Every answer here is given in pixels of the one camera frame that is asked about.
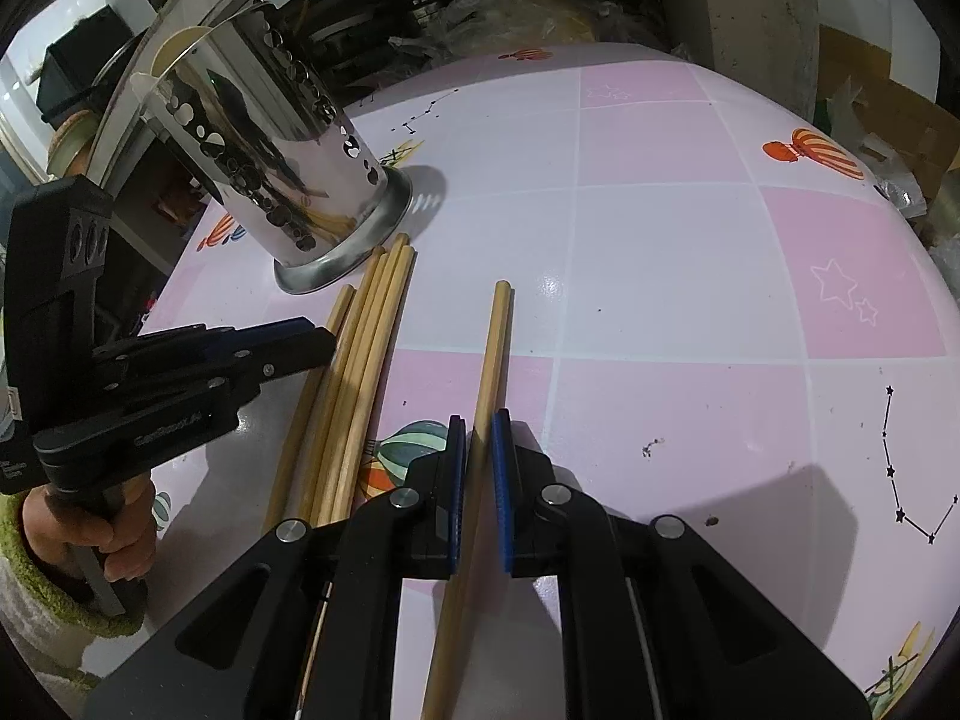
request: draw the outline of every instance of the silver rivet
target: silver rivet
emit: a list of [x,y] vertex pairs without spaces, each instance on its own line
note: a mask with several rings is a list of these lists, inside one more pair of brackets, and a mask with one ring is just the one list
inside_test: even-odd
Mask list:
[[274,531],[284,544],[292,544],[306,536],[306,525],[299,519],[285,519]]
[[680,538],[680,536],[683,536],[683,531],[686,530],[683,520],[671,517],[670,514],[667,514],[666,517],[658,517],[654,523],[654,528],[662,538]]
[[397,509],[409,509],[419,502],[419,493],[414,488],[397,488],[390,493],[390,503]]
[[570,488],[564,485],[546,485],[541,490],[541,498],[550,506],[563,506],[570,498],[573,498],[573,493],[570,493]]

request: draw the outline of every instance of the chopstick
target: chopstick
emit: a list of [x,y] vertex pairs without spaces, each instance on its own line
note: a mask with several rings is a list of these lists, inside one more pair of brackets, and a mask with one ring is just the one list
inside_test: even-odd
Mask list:
[[437,637],[430,659],[427,676],[424,708],[421,720],[446,720],[453,713],[456,692],[459,689],[460,659],[458,647],[460,630],[463,627],[464,601],[472,570],[473,546],[476,538],[477,520],[480,514],[480,499],[484,477],[487,474],[488,445],[490,444],[491,420],[497,407],[500,375],[506,356],[507,327],[510,317],[509,282],[498,281],[493,292],[490,328],[487,333],[487,348],[480,374],[480,394],[477,397],[473,416],[473,435],[470,439],[467,476],[464,479],[464,510],[461,529],[461,552],[457,573],[446,584]]
[[313,508],[313,499],[318,487],[320,474],[323,469],[323,452],[325,451],[326,437],[330,430],[330,421],[333,419],[333,408],[337,401],[337,395],[340,391],[344,374],[347,371],[347,362],[349,361],[350,347],[353,345],[353,338],[356,335],[357,326],[360,323],[360,316],[363,312],[364,303],[367,295],[370,293],[371,284],[373,284],[373,274],[376,273],[377,263],[383,256],[383,248],[376,247],[371,252],[367,264],[367,271],[364,273],[363,280],[360,282],[360,289],[350,303],[347,318],[344,321],[343,330],[337,338],[337,354],[333,358],[333,367],[330,368],[330,375],[323,380],[323,386],[317,396],[317,403],[320,406],[320,418],[317,421],[317,428],[310,440],[310,450],[307,455],[308,465],[306,475],[304,476],[304,490],[301,493],[301,501],[296,510],[296,516],[300,519],[310,520],[310,511]]
[[[344,318],[347,317],[347,309],[349,309],[353,293],[352,286],[344,284],[340,294],[337,295],[333,308],[330,309],[330,315],[325,326],[334,335],[340,333]],[[270,491],[267,514],[263,518],[263,533],[270,531],[283,517],[287,506],[287,498],[290,496],[290,484],[294,477],[296,459],[298,459],[299,450],[304,443],[304,434],[306,433],[307,423],[310,421],[310,413],[317,401],[317,391],[320,389],[320,383],[323,381],[323,375],[327,370],[327,368],[314,368],[306,375],[304,388],[301,390],[299,400],[296,401],[294,415],[290,419],[290,427],[287,429],[287,437],[283,441],[282,450],[280,450],[277,475],[274,477],[274,486]]]
[[344,450],[343,461],[340,466],[340,478],[336,488],[333,488],[332,484],[330,485],[330,488],[333,488],[333,494],[330,496],[332,497],[332,506],[329,512],[323,511],[324,515],[329,515],[330,522],[346,519],[352,509],[357,472],[360,469],[360,461],[363,459],[363,446],[367,438],[368,426],[370,426],[373,401],[376,399],[376,391],[380,384],[383,361],[387,356],[387,346],[394,333],[397,312],[400,310],[400,300],[403,298],[403,292],[406,289],[413,264],[413,247],[405,245],[397,258],[397,266],[386,290],[379,322],[376,325],[376,330],[373,331],[373,345],[360,382],[353,417],[350,420],[347,447]]
[[[388,293],[391,293],[392,281],[394,280],[397,264],[402,259],[402,252],[408,247],[409,238],[405,234],[397,236],[394,245],[390,249],[387,257],[381,257],[381,262],[377,266],[376,276],[373,279],[368,300],[364,305],[361,330],[358,333],[359,341],[356,341],[350,348],[350,358],[347,363],[347,375],[344,378],[344,384],[340,386],[337,394],[337,403],[334,408],[333,420],[330,426],[330,432],[326,439],[326,447],[323,452],[323,467],[328,472],[323,474],[325,482],[321,487],[318,485],[314,496],[313,509],[310,512],[310,524],[316,526],[326,525],[333,522],[334,505],[337,500],[337,490],[339,479],[342,476],[344,460],[347,458],[347,439],[349,438],[350,428],[357,420],[359,411],[357,410],[357,401],[361,394],[363,381],[367,375],[368,364],[371,360],[371,348],[374,341],[379,338],[379,329],[381,316],[385,316],[385,305]],[[390,337],[392,323],[395,320],[397,309],[392,310],[390,314],[390,326],[387,330],[387,339]],[[386,353],[386,343],[384,343],[384,354]],[[376,367],[376,381],[379,381],[380,368],[382,367],[382,358]],[[370,411],[367,411],[367,420],[370,419]]]

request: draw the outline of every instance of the blue gripper pad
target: blue gripper pad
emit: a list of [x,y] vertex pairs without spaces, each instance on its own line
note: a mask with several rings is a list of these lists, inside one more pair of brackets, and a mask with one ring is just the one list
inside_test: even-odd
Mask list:
[[517,450],[510,426],[510,412],[500,409],[491,425],[493,489],[496,493],[496,522],[500,533],[500,558],[508,574],[514,569],[514,501],[511,477],[517,474]]
[[464,474],[467,471],[467,426],[459,416],[450,418],[446,434],[445,455],[453,464],[453,491],[448,538],[450,544],[450,574],[455,574],[460,563],[460,533],[464,519]]

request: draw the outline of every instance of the brown cardboard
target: brown cardboard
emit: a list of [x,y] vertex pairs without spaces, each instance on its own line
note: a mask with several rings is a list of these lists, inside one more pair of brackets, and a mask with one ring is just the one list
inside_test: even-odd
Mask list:
[[820,34],[817,98],[832,97],[840,84],[852,79],[862,88],[853,112],[864,129],[896,148],[923,195],[936,197],[960,151],[960,119],[891,81],[889,52],[826,26]]

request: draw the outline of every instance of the metal utensil holder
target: metal utensil holder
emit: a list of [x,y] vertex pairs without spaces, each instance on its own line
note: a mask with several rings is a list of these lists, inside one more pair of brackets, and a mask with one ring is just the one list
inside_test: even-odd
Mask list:
[[279,22],[258,4],[213,28],[152,82],[142,115],[274,257],[280,288],[299,295],[384,242],[411,186],[379,164]]

